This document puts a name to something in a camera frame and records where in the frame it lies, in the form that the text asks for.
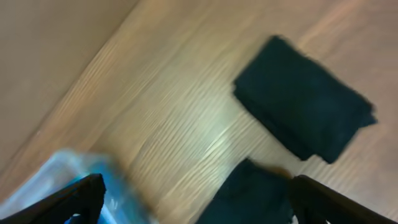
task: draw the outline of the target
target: folded black cloth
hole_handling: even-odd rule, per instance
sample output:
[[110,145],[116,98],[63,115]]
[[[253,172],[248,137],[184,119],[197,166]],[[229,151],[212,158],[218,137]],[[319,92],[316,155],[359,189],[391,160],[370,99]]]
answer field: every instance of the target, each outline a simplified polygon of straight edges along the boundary
[[293,217],[288,178],[243,160],[223,183],[197,224],[285,224]]
[[301,160],[334,162],[359,128],[376,122],[372,104],[278,36],[235,85],[243,106]]

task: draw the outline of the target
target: translucent plastic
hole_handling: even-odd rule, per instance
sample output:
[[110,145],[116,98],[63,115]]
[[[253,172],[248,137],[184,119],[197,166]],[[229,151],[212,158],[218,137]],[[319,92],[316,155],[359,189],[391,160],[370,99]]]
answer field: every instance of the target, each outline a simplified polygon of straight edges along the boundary
[[116,172],[111,159],[97,154],[75,154],[64,149],[55,153],[20,189],[0,206],[0,219],[42,200],[68,184],[100,173],[106,186],[104,205],[98,223],[157,223],[150,217],[134,192]]

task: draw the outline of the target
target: folded cloth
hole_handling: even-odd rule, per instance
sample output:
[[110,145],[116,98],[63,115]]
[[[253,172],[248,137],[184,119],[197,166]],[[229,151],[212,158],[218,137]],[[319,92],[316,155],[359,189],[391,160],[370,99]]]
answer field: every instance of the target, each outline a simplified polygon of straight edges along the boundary
[[229,175],[196,224],[283,224],[293,217],[288,178],[243,160]]
[[301,160],[332,163],[359,128],[376,123],[372,104],[278,36],[234,83],[243,106]]

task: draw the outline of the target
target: folded garment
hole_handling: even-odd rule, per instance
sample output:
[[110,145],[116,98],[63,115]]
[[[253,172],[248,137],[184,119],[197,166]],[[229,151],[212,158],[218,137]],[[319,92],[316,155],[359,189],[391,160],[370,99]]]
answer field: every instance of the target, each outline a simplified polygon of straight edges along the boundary
[[368,100],[278,36],[235,85],[242,105],[301,160],[332,163],[359,128],[376,123]]
[[243,160],[229,175],[197,224],[289,223],[288,178]]

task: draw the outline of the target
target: folded towel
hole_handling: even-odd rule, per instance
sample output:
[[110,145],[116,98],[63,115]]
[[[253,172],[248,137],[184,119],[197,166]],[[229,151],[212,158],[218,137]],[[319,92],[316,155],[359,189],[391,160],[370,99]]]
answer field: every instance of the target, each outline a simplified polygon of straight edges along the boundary
[[289,223],[288,178],[243,160],[225,180],[196,224]]
[[278,36],[235,85],[243,106],[301,160],[332,163],[359,128],[376,123],[369,101]]

